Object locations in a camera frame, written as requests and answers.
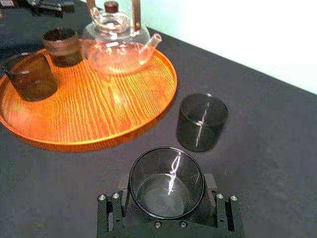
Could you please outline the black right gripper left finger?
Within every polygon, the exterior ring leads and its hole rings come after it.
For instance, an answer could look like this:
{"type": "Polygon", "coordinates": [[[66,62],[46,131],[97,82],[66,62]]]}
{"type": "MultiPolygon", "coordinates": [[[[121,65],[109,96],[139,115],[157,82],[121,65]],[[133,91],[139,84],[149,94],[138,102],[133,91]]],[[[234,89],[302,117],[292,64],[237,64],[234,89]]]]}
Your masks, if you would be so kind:
{"type": "Polygon", "coordinates": [[[117,191],[97,197],[97,235],[126,235],[124,218],[129,203],[129,174],[120,177],[117,191]]]}

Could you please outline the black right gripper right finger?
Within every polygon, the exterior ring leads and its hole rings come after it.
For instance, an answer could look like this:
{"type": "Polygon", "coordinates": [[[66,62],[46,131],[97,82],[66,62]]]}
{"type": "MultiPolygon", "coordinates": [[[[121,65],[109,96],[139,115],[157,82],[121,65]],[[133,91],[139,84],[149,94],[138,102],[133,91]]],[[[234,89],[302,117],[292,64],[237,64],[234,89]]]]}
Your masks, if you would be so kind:
{"type": "Polygon", "coordinates": [[[212,174],[204,174],[206,192],[211,202],[211,233],[239,234],[240,208],[235,195],[225,197],[217,191],[217,185],[212,174]]]}

